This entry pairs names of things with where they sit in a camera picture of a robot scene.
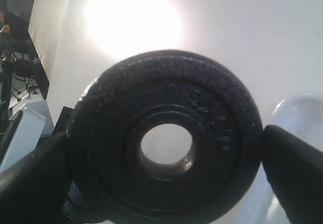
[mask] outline center hole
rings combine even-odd
[[[184,158],[192,146],[192,136],[183,127],[163,124],[152,128],[141,140],[141,150],[151,161],[173,164]]]

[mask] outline black weight plate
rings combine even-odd
[[[186,128],[193,143],[173,165],[144,156],[155,126]],[[69,134],[77,186],[100,219],[115,223],[209,223],[250,187],[262,126],[243,84],[189,52],[148,52],[105,71],[84,92]]]

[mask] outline white wall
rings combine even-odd
[[[323,0],[168,0],[167,6],[171,5],[179,18],[182,36],[176,41],[178,43],[165,42],[155,48],[151,48],[152,41],[147,41],[149,45],[142,44],[136,48],[138,44],[132,35],[124,35],[118,28],[118,23],[115,23],[119,18],[116,8],[122,6],[122,10],[126,11],[125,1],[104,3],[97,8],[95,15],[93,11],[86,13],[88,0],[58,0],[58,3],[36,0],[32,21],[37,26],[32,27],[30,32],[50,75],[48,105],[54,122],[63,105],[74,107],[83,89],[102,71],[128,56],[127,51],[135,54],[147,48],[184,49],[222,63],[248,87],[264,125],[270,122],[273,109],[285,97],[299,91],[322,91]],[[134,0],[128,3],[131,8]],[[138,10],[141,17],[136,17],[133,10]],[[151,16],[158,17],[152,12],[153,8],[149,10],[145,4],[132,8],[127,12],[128,23],[120,21],[120,26],[128,30],[134,22],[144,24],[145,15],[149,19]],[[104,23],[98,22],[89,27],[89,14],[102,16]],[[101,26],[103,34],[107,30],[113,33],[111,28],[119,31],[119,38],[129,46],[124,47],[124,56],[119,53],[122,50],[109,41],[114,37],[106,38],[105,50],[102,43],[96,44],[94,34],[97,31],[93,30],[93,26]],[[165,29],[162,24],[154,28],[156,41],[160,37],[165,39],[158,34]],[[259,185],[266,183],[264,176],[259,178]],[[287,223],[284,212],[279,208],[274,202],[272,209],[278,209],[279,223]],[[237,223],[239,210],[237,206],[217,223]]]

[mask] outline bright light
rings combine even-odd
[[[119,60],[176,48],[182,36],[179,15],[169,0],[90,0],[86,18],[93,42]]]

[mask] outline cast iron weight plate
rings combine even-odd
[[[192,135],[173,165],[142,154],[150,129],[177,124]],[[262,126],[244,85],[197,54],[164,50],[126,59],[85,90],[69,135],[76,185],[114,223],[209,223],[250,187]]]

